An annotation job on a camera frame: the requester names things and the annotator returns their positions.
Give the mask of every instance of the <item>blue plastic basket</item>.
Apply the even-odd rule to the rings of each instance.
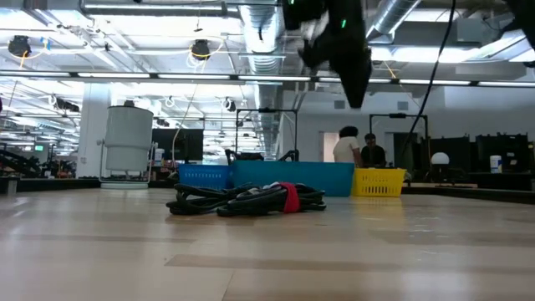
[[[231,188],[230,172],[230,166],[191,164],[180,164],[178,166],[181,184],[211,189]]]
[[[326,196],[349,196],[354,164],[286,161],[234,161],[234,186],[268,185],[275,181],[303,183],[325,191]]]

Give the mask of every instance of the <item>wooden floor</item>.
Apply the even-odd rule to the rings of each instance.
[[[533,301],[535,207],[443,196],[170,216],[172,190],[0,199],[6,301]]]

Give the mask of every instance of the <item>man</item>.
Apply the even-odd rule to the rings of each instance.
[[[371,133],[367,134],[364,139],[366,140],[366,146],[362,149],[364,167],[385,167],[385,150],[375,144],[375,135]]]
[[[363,167],[364,162],[360,155],[357,135],[359,129],[354,126],[346,126],[339,132],[340,140],[334,147],[334,161],[340,163],[354,163],[356,167]]]

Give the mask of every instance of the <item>black cable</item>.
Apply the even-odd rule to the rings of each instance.
[[[297,184],[299,211],[323,211],[327,207],[323,201],[324,192]],[[269,212],[282,212],[288,191],[281,186],[266,189],[245,185],[230,190],[212,190],[176,184],[178,190],[175,202],[166,206],[174,215],[195,215],[213,212],[220,217],[261,216]]]
[[[453,26],[453,16],[455,15],[456,11],[456,5],[457,0],[451,0],[451,9],[450,9],[450,18],[448,20],[448,27],[446,28],[446,33],[444,34],[444,38],[442,39],[441,47],[438,51],[438,57],[436,58],[435,66],[433,67],[433,71],[431,72],[431,78],[429,79],[429,85],[427,86],[427,91],[425,92],[424,101],[421,104],[420,111],[418,112],[418,115],[415,118],[415,122],[410,127],[409,134],[407,134],[407,137],[405,138],[405,142],[403,143],[403,151],[401,152],[401,155],[403,156],[405,154],[405,151],[407,150],[407,146],[409,145],[410,138],[412,134],[415,132],[416,125],[418,124],[418,121],[420,121],[420,117],[424,114],[425,105],[427,104],[427,100],[429,99],[429,95],[431,94],[431,89],[433,88],[433,81],[435,80],[436,71],[438,70],[438,65],[441,62],[441,55],[444,51],[444,48],[446,47],[446,43],[448,41],[448,37],[450,36],[451,27]]]

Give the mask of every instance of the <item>dark shirt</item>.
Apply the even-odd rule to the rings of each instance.
[[[386,164],[385,150],[378,145],[371,149],[371,151],[368,146],[365,146],[360,154],[362,155],[364,167],[384,167]]]

